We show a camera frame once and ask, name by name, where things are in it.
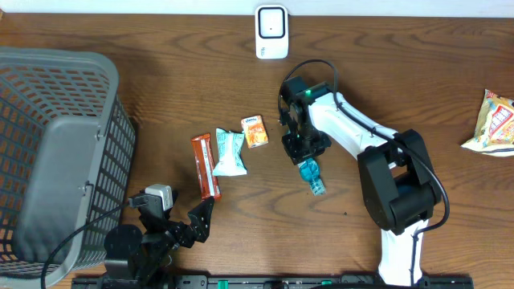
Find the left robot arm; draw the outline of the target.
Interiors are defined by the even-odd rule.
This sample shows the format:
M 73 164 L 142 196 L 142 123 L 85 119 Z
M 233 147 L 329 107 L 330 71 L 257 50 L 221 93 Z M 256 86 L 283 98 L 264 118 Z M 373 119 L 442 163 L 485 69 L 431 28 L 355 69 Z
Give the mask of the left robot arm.
M 189 213 L 190 223 L 173 222 L 163 198 L 139 192 L 128 200 L 138 209 L 146 229 L 124 224 L 110 230 L 104 239 L 107 280 L 103 288 L 174 288 L 175 282 L 164 269 L 172 250 L 191 248 L 210 236 L 210 220 L 215 198 L 208 197 Z

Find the orange tissue pack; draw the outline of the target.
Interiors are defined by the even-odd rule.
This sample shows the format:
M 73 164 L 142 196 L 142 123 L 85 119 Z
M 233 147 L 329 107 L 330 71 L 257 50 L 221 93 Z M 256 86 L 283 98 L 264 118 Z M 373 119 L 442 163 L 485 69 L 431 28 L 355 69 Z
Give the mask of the orange tissue pack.
M 268 143 L 268 135 L 260 115 L 250 116 L 241 120 L 247 146 L 253 149 Z

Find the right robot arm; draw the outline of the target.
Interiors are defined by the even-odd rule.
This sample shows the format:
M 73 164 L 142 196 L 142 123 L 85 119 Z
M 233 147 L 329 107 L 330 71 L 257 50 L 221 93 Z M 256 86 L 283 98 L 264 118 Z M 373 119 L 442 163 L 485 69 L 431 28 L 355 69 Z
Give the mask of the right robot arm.
M 299 76 L 279 89 L 279 121 L 288 127 L 284 149 L 305 181 L 317 181 L 313 161 L 333 142 L 357 160 L 365 208 L 381 230 L 378 274 L 388 285 L 418 283 L 423 231 L 442 199 L 422 137 L 384 127 L 328 83 L 309 87 Z

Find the yellow snack bag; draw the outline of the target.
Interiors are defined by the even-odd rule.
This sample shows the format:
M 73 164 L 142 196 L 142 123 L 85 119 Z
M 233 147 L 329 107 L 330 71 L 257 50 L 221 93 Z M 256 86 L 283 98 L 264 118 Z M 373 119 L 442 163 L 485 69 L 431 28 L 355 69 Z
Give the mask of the yellow snack bag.
M 486 89 L 474 136 L 461 147 L 493 157 L 512 157 L 513 100 Z

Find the teal mouthwash bottle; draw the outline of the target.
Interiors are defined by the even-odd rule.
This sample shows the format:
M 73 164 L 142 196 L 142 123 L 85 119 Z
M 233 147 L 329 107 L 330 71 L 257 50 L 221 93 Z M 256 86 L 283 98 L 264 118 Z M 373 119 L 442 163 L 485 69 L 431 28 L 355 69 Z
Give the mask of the teal mouthwash bottle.
M 300 177 L 309 184 L 309 188 L 314 196 L 326 193 L 326 188 L 320 178 L 320 167 L 313 158 L 309 158 L 298 165 Z

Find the orange-red snack bar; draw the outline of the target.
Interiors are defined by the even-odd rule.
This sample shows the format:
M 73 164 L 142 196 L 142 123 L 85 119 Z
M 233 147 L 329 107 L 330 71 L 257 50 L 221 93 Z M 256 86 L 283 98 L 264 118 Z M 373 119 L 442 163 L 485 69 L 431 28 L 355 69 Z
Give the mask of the orange-red snack bar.
M 195 136 L 191 139 L 194 150 L 194 158 L 201 190 L 202 200 L 213 197 L 220 200 L 221 190 L 218 178 L 214 175 L 214 158 L 210 146 L 211 135 L 209 133 Z

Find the light green wipes pack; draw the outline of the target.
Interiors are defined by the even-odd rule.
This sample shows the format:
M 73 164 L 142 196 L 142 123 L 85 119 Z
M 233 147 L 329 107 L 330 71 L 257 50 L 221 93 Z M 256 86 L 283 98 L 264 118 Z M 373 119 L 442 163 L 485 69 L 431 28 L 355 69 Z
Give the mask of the light green wipes pack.
M 245 136 L 243 133 L 216 129 L 218 163 L 214 167 L 216 177 L 235 177 L 247 174 L 241 159 L 241 149 Z

